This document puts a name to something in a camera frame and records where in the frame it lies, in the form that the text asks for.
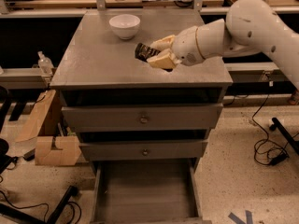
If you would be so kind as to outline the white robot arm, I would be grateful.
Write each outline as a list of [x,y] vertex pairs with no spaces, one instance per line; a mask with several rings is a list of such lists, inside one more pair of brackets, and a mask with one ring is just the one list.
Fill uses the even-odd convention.
[[162,69],[261,52],[299,89],[299,35],[263,0],[237,0],[224,19],[193,26],[149,46],[159,53],[146,62]]

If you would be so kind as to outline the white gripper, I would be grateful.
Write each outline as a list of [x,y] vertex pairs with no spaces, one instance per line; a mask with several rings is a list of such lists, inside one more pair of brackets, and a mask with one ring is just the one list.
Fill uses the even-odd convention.
[[187,66],[202,63],[205,58],[199,49],[197,32],[198,27],[193,26],[176,36],[169,35],[153,41],[149,46],[160,53],[148,58],[147,63],[153,68],[161,69],[174,69],[180,63]]

